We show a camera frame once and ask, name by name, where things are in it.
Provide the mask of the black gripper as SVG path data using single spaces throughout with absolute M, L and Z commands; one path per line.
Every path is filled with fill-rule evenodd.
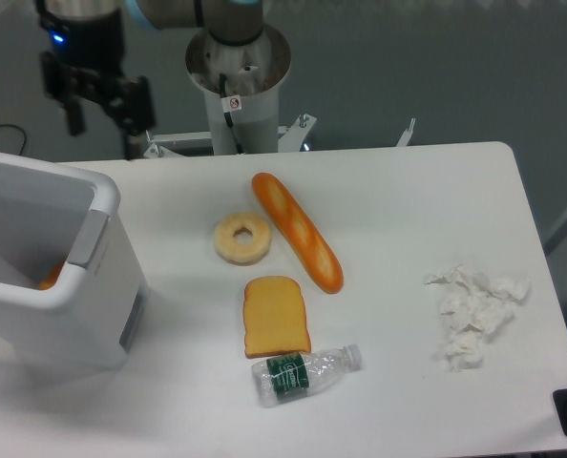
M 120 7 L 39 7 L 38 23 L 51 48 L 40 53 L 43 91 L 63 110 L 69 135 L 85 132 L 78 98 L 105 106 L 120 131 L 123 157 L 143 156 L 146 132 L 156 126 L 148 79 L 122 78 Z

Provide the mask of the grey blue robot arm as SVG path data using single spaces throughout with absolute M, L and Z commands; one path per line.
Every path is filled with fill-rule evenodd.
M 85 132 L 81 103 L 99 106 L 117 126 L 126 159 L 140 156 L 156 124 L 146 77 L 129 78 L 122 13 L 156 30 L 204 29 L 224 45 L 248 45 L 263 31 L 260 1 L 38 1 L 51 47 L 40 55 L 44 93 L 62 108 L 68 133 Z

